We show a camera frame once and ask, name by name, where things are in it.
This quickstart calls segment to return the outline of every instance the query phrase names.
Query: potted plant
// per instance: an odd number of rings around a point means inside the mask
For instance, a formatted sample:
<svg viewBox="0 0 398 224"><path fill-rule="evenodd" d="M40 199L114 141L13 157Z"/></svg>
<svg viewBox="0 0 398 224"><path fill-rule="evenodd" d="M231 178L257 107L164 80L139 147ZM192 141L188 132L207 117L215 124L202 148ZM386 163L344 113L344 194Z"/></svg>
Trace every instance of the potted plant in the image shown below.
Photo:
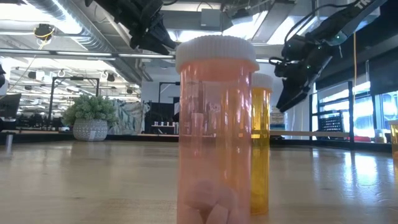
<svg viewBox="0 0 398 224"><path fill-rule="evenodd" d="M81 95L64 114L66 124L73 125L73 135L81 141L103 141L108 125L116 122L115 109L102 96Z"/></svg>

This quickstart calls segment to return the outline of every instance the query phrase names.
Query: white planter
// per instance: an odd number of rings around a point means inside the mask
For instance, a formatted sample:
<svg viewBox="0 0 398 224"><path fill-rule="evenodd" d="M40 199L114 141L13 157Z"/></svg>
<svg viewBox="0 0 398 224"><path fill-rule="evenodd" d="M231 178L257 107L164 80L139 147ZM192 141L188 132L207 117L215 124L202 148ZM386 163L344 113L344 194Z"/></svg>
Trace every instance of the white planter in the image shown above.
<svg viewBox="0 0 398 224"><path fill-rule="evenodd" d="M81 141L104 141L108 134L108 122L101 119L76 119L73 136Z"/></svg>

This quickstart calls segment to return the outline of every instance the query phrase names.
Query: computer monitor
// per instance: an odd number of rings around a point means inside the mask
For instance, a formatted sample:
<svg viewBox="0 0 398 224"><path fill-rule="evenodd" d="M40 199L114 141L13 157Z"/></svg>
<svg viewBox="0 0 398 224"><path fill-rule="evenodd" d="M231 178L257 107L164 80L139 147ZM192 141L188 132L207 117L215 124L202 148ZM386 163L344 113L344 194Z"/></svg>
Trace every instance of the computer monitor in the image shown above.
<svg viewBox="0 0 398 224"><path fill-rule="evenodd" d="M0 117L15 118L17 116L21 94L0 96Z"/></svg>

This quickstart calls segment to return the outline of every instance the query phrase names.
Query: exposed duct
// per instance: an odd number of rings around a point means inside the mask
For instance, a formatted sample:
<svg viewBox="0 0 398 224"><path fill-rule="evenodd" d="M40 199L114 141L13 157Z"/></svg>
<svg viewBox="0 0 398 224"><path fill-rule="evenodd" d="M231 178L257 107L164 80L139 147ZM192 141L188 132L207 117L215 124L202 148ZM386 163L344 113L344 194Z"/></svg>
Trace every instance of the exposed duct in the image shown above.
<svg viewBox="0 0 398 224"><path fill-rule="evenodd" d="M84 48L93 52L116 52L116 49L106 40L102 33L84 15L72 0L24 0L41 10L43 13L53 16L60 24L68 28L70 24L76 24L82 28L79 34L87 37L74 37ZM112 65L120 72L128 82L141 83L142 77L130 67L123 59L117 58L106 63Z"/></svg>

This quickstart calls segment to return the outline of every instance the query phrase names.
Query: green plant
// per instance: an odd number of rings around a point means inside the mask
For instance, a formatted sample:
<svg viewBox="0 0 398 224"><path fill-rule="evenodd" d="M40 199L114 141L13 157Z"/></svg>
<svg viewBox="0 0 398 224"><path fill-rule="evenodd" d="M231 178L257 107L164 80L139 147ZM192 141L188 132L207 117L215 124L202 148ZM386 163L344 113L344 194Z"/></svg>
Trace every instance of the green plant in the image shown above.
<svg viewBox="0 0 398 224"><path fill-rule="evenodd" d="M63 115L65 124L73 125L76 119L102 119L113 124L116 122L115 108L112 101L102 96L81 95L74 100L75 104L69 107Z"/></svg>

